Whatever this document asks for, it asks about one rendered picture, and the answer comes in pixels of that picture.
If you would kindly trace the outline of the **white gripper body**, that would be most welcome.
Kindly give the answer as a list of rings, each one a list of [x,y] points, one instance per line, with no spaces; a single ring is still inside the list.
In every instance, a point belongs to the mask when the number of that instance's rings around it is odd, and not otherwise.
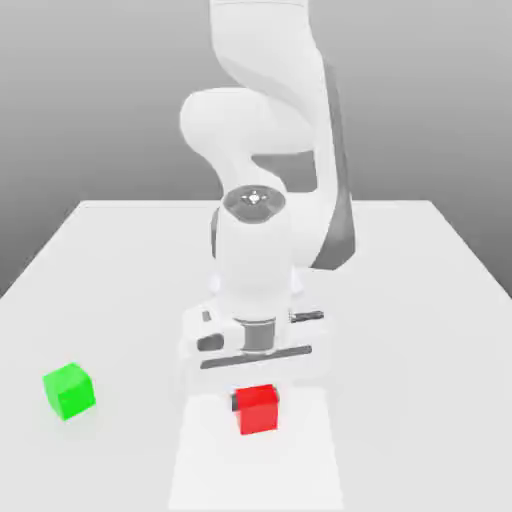
[[[329,349],[302,345],[272,354],[192,359],[184,363],[188,387],[251,387],[315,379],[329,369]]]

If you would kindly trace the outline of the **small green cube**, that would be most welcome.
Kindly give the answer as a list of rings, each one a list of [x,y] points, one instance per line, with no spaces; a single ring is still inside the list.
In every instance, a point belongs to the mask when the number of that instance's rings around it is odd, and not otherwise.
[[[49,405],[63,421],[96,404],[92,380],[77,363],[58,368],[42,380]]]

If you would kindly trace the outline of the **small red cube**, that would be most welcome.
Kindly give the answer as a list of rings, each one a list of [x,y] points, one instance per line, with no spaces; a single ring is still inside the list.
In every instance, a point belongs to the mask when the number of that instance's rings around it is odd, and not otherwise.
[[[277,429],[279,395],[273,385],[241,388],[235,393],[239,410],[234,413],[242,435]]]

